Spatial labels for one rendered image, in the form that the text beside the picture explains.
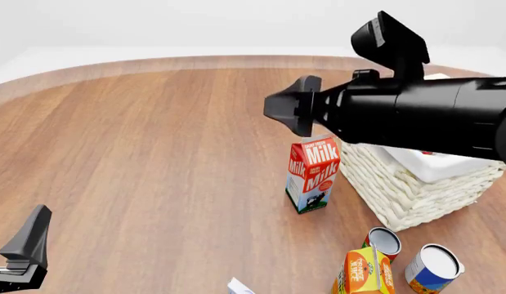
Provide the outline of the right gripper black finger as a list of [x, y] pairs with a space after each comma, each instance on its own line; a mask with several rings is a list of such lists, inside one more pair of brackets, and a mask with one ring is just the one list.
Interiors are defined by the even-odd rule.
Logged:
[[288, 109], [273, 109], [264, 108], [263, 114], [269, 119], [273, 119], [279, 123], [284, 124], [293, 134], [299, 135], [298, 119], [299, 117], [294, 114], [294, 108]]
[[265, 99], [266, 108], [295, 108], [298, 102], [298, 94], [301, 91], [302, 82], [296, 80], [284, 90], [269, 95]]

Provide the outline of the red green labelled tin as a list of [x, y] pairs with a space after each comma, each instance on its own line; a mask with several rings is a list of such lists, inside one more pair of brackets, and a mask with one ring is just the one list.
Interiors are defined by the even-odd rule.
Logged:
[[374, 227], [369, 230], [362, 243], [362, 248], [375, 247], [387, 256], [392, 263], [401, 252], [401, 241], [397, 235], [385, 227]]

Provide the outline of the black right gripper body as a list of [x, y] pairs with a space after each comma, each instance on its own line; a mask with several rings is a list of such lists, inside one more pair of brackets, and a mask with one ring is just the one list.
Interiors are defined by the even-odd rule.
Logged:
[[310, 137], [313, 125], [314, 95], [320, 92], [322, 79], [315, 75], [307, 75], [297, 80], [298, 106], [294, 110], [297, 117], [296, 134], [301, 137]]

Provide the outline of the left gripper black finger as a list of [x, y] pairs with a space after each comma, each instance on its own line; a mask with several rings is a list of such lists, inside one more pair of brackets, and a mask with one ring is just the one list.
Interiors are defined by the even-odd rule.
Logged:
[[26, 222], [10, 241], [0, 249], [7, 263], [29, 263], [47, 267], [47, 234], [51, 210], [37, 205]]

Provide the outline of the red white milk carton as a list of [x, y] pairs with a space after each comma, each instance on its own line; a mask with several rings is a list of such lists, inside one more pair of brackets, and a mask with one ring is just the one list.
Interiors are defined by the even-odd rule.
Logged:
[[285, 193], [299, 214], [327, 205], [340, 162], [340, 150], [331, 135], [291, 145]]

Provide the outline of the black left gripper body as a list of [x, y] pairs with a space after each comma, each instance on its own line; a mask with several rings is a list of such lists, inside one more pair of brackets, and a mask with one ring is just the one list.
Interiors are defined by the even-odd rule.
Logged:
[[19, 269], [0, 267], [0, 291], [26, 291], [39, 289], [47, 275], [41, 265], [19, 263]]

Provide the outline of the white blue printed box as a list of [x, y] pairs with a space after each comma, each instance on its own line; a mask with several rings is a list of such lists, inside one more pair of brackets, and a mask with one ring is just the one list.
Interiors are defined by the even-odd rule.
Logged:
[[227, 284], [228, 294], [255, 294], [237, 278], [232, 278]]

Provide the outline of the blue labelled tin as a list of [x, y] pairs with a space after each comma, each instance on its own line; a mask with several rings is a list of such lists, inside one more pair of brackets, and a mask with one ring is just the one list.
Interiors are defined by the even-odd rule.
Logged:
[[405, 281], [418, 294], [439, 294], [465, 272], [457, 256], [440, 244], [425, 244], [405, 267]]

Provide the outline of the orange juice carton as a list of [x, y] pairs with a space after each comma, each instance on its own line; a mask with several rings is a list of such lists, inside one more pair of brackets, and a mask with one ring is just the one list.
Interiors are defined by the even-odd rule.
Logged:
[[373, 247], [348, 252], [330, 293], [396, 294], [390, 259]]

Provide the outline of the white woven basket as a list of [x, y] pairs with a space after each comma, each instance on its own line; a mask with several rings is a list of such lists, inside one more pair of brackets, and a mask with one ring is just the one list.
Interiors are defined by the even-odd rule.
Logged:
[[506, 171], [500, 161], [441, 152], [451, 130], [427, 121], [405, 129], [421, 150], [342, 143], [340, 171], [385, 227], [399, 232], [476, 202]]

